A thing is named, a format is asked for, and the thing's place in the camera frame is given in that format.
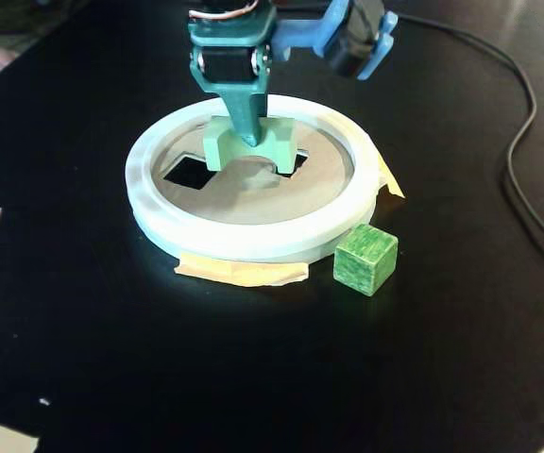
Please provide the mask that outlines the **teal moving gripper finger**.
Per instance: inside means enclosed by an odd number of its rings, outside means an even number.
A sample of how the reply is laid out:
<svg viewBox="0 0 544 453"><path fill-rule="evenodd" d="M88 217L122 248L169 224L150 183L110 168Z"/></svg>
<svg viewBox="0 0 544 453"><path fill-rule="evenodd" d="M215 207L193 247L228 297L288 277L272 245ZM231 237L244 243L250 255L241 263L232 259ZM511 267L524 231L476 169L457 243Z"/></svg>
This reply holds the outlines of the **teal moving gripper finger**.
<svg viewBox="0 0 544 453"><path fill-rule="evenodd" d="M267 93L266 92L257 93L255 95L255 110L256 110L255 137L257 141L260 142L264 134L261 119L267 117Z"/></svg>

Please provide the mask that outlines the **teal gripper body black servo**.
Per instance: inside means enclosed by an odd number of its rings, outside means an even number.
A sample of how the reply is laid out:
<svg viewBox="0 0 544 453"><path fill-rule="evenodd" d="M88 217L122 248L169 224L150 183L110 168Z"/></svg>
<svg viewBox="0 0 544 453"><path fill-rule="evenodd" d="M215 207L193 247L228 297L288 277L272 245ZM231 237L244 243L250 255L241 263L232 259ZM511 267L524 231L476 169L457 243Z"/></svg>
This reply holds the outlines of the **teal gripper body black servo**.
<svg viewBox="0 0 544 453"><path fill-rule="evenodd" d="M211 83L242 83L269 73L275 11L251 11L224 20L189 20L196 67Z"/></svg>

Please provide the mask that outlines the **teal fixed gripper finger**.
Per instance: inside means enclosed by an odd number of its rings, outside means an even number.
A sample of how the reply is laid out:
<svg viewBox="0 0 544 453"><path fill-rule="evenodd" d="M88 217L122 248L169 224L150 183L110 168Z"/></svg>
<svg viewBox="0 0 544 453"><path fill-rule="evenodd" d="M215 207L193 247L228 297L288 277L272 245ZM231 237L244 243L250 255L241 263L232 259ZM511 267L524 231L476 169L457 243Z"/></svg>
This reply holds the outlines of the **teal fixed gripper finger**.
<svg viewBox="0 0 544 453"><path fill-rule="evenodd" d="M249 146L258 144L258 114L250 92L222 92L235 133Z"/></svg>

